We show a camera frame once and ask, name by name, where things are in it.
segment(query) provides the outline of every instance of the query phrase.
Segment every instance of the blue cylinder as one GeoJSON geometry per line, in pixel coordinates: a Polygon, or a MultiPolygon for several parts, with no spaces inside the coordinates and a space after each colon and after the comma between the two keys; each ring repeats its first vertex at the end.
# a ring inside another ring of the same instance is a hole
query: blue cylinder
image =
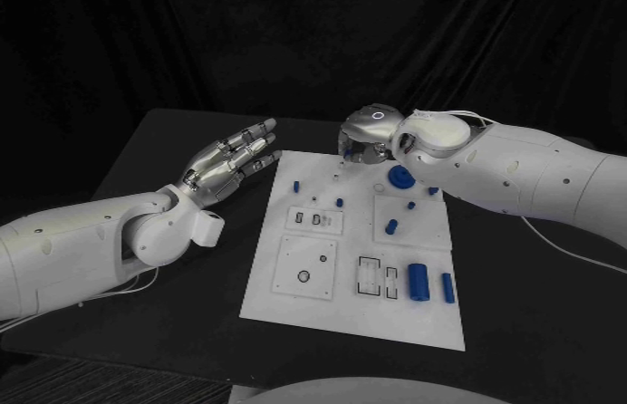
{"type": "Polygon", "coordinates": [[[388,172],[390,183],[401,189],[411,188],[416,184],[416,179],[410,171],[403,166],[394,166],[388,172]]]}
{"type": "Polygon", "coordinates": [[[386,233],[394,235],[399,227],[399,221],[390,220],[388,227],[386,228],[386,233]]]}
{"type": "Polygon", "coordinates": [[[429,302],[429,276],[427,265],[411,264],[409,266],[410,274],[410,298],[416,302],[429,302]]]}
{"type": "Polygon", "coordinates": [[[445,300],[448,303],[455,303],[453,280],[452,273],[443,273],[442,282],[445,283],[445,300]]]}

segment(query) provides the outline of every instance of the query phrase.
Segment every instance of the mounting hole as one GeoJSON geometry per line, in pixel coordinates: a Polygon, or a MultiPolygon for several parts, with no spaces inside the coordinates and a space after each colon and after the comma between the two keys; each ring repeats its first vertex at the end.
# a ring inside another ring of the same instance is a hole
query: mounting hole
{"type": "Polygon", "coordinates": [[[306,283],[311,280],[311,272],[309,271],[302,271],[299,273],[299,280],[306,283]]]}

